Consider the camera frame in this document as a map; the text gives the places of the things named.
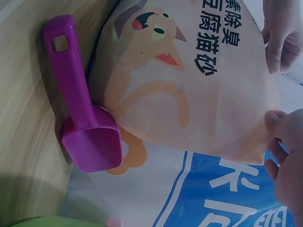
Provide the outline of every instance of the cartoon cat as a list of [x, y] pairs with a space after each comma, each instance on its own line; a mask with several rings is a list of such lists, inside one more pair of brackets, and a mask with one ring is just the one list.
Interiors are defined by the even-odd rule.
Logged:
[[[132, 71], [155, 60], [177, 70], [184, 65], [174, 41], [187, 42], [175, 21], [163, 8], [144, 8], [147, 0], [141, 0], [113, 23], [107, 23], [97, 49], [97, 64], [89, 80], [91, 97], [119, 119], [140, 99], [152, 94], [164, 93], [176, 100], [178, 123], [188, 123], [188, 102], [182, 89], [173, 82], [148, 82], [125, 96], [131, 83]], [[143, 141], [121, 129], [122, 140], [128, 144], [128, 155], [122, 166], [108, 171], [122, 174], [129, 167], [139, 167], [147, 157]]]

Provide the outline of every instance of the wooden surface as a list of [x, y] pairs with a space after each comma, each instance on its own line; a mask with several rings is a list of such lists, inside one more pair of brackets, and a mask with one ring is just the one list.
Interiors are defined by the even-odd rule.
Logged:
[[0, 0], [0, 226], [58, 214], [71, 174], [57, 139], [65, 111], [42, 25], [73, 14], [87, 68], [101, 25], [117, 2]]

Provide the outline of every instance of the pink object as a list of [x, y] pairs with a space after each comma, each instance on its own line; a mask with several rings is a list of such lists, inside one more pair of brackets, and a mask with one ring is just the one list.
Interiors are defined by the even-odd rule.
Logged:
[[105, 224], [106, 227], [123, 227], [123, 221], [116, 217], [109, 217]]
[[[53, 39], [65, 36], [68, 49], [57, 52]], [[43, 38], [59, 90], [70, 117], [63, 127], [62, 143], [74, 163], [91, 173], [122, 163], [120, 131], [114, 118], [93, 106], [83, 72], [75, 21], [72, 15], [49, 20]]]

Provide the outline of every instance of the cat tail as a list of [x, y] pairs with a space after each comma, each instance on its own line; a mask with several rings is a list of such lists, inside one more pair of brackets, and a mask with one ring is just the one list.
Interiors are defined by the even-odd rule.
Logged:
[[125, 114], [140, 99], [152, 94], [164, 93], [176, 100], [178, 122], [181, 127], [185, 127], [189, 121], [188, 100], [182, 89], [173, 82], [154, 81], [141, 85], [131, 92], [122, 102], [114, 108], [108, 108], [110, 113], [117, 119]]

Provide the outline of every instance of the cat ear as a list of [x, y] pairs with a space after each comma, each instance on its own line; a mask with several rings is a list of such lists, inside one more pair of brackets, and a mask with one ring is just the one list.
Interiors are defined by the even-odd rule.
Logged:
[[139, 3], [137, 3], [136, 5], [130, 7], [128, 10], [124, 11], [123, 13], [121, 13], [114, 21], [114, 26], [115, 26], [115, 30], [117, 33], [117, 37], [118, 39], [120, 38], [121, 34], [122, 34], [122, 30], [125, 26], [125, 24], [127, 23], [128, 19], [134, 15], [136, 12], [138, 12], [139, 10], [143, 9], [144, 6], [146, 5], [148, 0], [140, 0]]
[[184, 35], [182, 34], [182, 32], [180, 31], [178, 26], [177, 26], [176, 39], [183, 41], [183, 42], [187, 42], [186, 38], [184, 37]]
[[184, 69], [183, 61], [174, 45], [172, 45], [167, 53], [162, 53], [156, 56], [156, 59], [179, 70]]

